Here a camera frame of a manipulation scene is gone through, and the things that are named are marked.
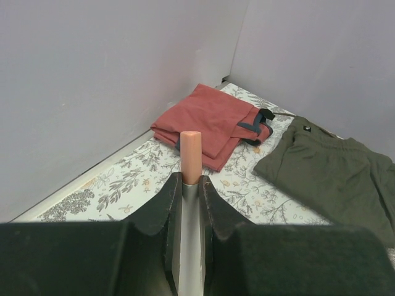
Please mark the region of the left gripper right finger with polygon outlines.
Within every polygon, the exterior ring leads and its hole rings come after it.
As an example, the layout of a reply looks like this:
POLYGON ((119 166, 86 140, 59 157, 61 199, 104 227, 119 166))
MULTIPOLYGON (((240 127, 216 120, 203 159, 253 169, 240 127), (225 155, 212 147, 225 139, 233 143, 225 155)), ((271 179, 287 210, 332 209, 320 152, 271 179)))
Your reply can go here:
POLYGON ((205 295, 393 295, 394 268, 374 234, 349 226, 249 221, 199 180, 205 295))

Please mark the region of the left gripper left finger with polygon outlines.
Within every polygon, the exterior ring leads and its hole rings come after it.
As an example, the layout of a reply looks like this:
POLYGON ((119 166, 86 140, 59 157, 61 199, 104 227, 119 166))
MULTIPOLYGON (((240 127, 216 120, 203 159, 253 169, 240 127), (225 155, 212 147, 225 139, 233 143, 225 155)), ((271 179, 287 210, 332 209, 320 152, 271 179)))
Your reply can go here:
POLYGON ((181 174, 119 221, 4 223, 2 295, 176 295, 181 174))

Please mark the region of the orange capped white pen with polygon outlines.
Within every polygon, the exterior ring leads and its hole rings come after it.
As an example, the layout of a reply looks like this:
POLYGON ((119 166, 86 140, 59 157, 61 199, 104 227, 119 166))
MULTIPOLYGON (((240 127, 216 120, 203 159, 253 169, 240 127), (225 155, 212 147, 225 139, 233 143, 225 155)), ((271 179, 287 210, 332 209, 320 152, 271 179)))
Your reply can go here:
POLYGON ((201 250, 199 179, 202 175, 201 133, 180 134, 180 162, 183 181, 179 295, 202 295, 204 267, 201 250))

